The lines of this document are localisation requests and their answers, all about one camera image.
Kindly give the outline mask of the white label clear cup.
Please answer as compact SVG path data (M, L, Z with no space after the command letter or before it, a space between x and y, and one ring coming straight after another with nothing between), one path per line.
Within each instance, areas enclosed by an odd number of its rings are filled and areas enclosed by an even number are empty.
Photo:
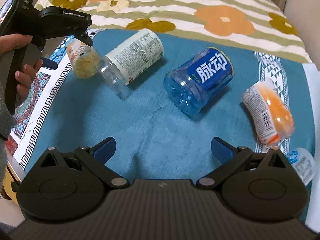
M96 70L117 96L126 99L130 95L128 85L163 55L159 37L142 29L101 58Z

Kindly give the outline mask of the blue plastic cup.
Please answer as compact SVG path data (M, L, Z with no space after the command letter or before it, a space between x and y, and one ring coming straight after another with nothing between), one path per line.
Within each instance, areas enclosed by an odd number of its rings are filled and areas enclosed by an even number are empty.
M218 48L208 47L169 72L163 83L175 106L194 115L230 83L233 75L229 57Z

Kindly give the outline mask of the phone mounted on left gripper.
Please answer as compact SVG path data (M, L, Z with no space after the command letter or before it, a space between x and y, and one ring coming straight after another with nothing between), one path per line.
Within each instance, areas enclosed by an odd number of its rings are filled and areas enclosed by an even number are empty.
M39 11L33 6L34 0L6 0L1 8L1 36L31 33Z

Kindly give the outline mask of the small frosted white cup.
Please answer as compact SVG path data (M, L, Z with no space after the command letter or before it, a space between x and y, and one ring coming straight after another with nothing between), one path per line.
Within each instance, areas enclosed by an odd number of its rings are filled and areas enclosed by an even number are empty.
M316 164L311 153L304 148L296 148L286 154L286 158L307 186L316 173Z

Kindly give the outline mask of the orange cup with white label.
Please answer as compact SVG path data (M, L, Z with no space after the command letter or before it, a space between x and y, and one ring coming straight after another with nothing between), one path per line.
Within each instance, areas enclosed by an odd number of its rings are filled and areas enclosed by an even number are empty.
M291 137L294 132L292 114L277 94L270 78L249 87L241 99L263 145L276 146L281 140Z

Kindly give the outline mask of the teal patterned mat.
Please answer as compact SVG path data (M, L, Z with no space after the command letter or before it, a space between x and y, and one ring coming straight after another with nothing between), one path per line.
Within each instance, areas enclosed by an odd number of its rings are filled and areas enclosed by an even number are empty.
M121 100L99 74L77 78L66 53L70 38L51 55L56 70L41 69L25 103L16 111L9 151L30 171L50 146L72 152L106 137L116 141L107 166L127 179L192 179L217 168L210 142L220 137L231 145L266 152L254 131L241 97L257 81L271 78L293 115L295 131L280 149L302 147L313 153L316 135L306 74L313 64L301 64L261 52L218 45L234 67L232 81L197 115L187 116L169 99L163 80L203 49L208 42L160 34L164 56L137 77L130 96Z

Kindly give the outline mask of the floral striped bedspread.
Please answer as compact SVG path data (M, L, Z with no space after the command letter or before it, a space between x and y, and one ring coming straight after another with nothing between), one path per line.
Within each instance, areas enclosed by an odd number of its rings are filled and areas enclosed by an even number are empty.
M38 0L86 12L92 28L140 30L310 62L293 24L271 0Z

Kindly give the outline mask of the orange label clear cup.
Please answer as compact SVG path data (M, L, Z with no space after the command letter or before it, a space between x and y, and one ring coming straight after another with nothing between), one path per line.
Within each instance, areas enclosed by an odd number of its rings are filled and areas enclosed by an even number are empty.
M67 55L76 77L87 79L95 76L100 56L92 47L74 38L67 46Z

